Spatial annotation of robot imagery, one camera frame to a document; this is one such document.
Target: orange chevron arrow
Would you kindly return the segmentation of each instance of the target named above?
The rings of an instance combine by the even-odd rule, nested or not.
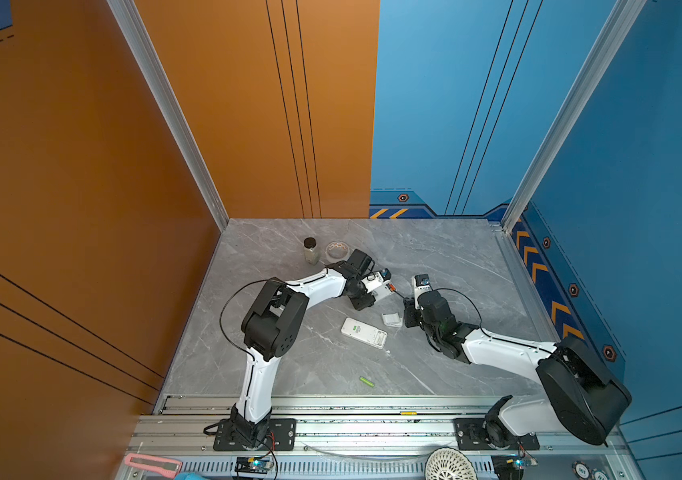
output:
[[[528,232],[520,230],[517,232],[517,250],[520,250],[520,237],[521,236],[530,236]]]
[[[562,303],[557,303],[557,302],[552,302],[552,323],[557,325],[557,310],[560,310],[561,312],[565,312],[568,315],[571,315],[570,309],[568,309],[565,305]]]
[[[526,266],[528,266],[528,254],[538,254],[538,250],[533,246],[527,246],[523,250],[526,253],[523,259],[523,263],[526,264]]]
[[[539,270],[544,270],[545,272],[549,271],[546,265],[537,264],[536,262],[533,262],[533,272],[531,274],[531,276],[533,277],[533,283],[536,283],[536,272]]]
[[[568,336],[568,333],[571,335],[576,335],[578,338],[581,340],[584,340],[584,336],[582,335],[581,332],[573,328],[572,326],[568,325],[567,323],[562,324],[562,338],[566,338]]]

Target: white plastic device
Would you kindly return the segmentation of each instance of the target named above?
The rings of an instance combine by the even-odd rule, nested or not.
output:
[[[346,317],[341,327],[341,333],[368,345],[373,345],[377,349],[384,348],[384,342],[386,341],[386,332],[383,330],[348,317]]]

